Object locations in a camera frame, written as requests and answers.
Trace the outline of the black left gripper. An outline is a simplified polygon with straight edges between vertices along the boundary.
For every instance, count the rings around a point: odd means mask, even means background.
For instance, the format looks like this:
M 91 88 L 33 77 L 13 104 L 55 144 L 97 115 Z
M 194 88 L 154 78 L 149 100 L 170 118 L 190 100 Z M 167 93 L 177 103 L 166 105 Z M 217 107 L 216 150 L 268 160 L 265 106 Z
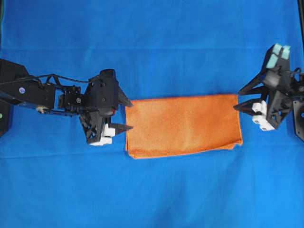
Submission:
M 114 136 L 133 129 L 132 126 L 111 123 L 118 104 L 133 107 L 131 100 L 118 86 L 115 71 L 102 70 L 90 79 L 85 91 L 85 109 L 79 117 L 87 144 L 111 144 Z

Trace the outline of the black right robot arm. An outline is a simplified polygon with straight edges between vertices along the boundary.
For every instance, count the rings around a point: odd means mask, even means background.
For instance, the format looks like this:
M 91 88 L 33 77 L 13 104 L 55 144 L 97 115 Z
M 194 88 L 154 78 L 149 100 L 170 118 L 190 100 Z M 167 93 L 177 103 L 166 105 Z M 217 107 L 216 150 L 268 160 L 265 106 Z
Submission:
M 293 112 L 294 130 L 304 139 L 304 74 L 301 68 L 290 69 L 289 60 L 280 60 L 273 68 L 263 68 L 239 92 L 260 95 L 234 106 L 236 111 L 252 116 L 262 131 L 276 130 Z

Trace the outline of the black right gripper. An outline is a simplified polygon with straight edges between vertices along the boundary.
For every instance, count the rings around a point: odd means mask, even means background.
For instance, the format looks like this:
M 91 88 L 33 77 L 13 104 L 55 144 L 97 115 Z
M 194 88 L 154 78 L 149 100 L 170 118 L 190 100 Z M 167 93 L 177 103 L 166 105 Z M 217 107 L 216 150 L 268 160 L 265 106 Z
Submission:
M 302 118 L 304 112 L 304 74 L 301 68 L 287 73 L 262 70 L 242 87 L 239 95 L 261 95 L 233 106 L 236 111 L 252 116 L 262 131 L 276 130 L 293 111 Z

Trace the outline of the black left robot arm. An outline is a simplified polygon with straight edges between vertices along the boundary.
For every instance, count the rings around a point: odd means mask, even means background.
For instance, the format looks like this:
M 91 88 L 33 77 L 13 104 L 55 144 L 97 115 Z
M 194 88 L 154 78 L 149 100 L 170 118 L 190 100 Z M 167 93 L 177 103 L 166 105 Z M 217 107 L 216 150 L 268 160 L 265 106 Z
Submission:
M 10 128 L 12 106 L 34 109 L 40 114 L 79 116 L 86 142 L 93 146 L 112 143 L 112 138 L 132 127 L 112 123 L 119 106 L 133 104 L 119 86 L 115 70 L 104 69 L 85 83 L 85 93 L 75 85 L 62 85 L 61 76 L 32 76 L 23 65 L 0 61 L 0 134 Z

